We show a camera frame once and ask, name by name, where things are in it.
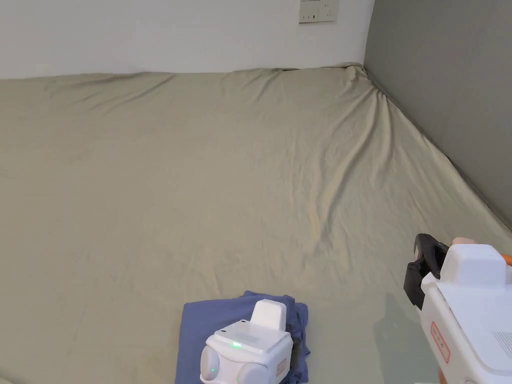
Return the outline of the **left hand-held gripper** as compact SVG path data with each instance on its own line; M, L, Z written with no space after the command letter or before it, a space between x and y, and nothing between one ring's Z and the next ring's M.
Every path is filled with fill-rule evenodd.
M262 299L249 320L210 335L200 358L204 384L282 384L299 364L301 343L286 330L284 303Z

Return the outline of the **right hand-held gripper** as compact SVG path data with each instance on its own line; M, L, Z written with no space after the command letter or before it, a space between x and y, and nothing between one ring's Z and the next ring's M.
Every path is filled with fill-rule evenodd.
M447 383L511 383L511 266L498 251L419 233L403 289Z

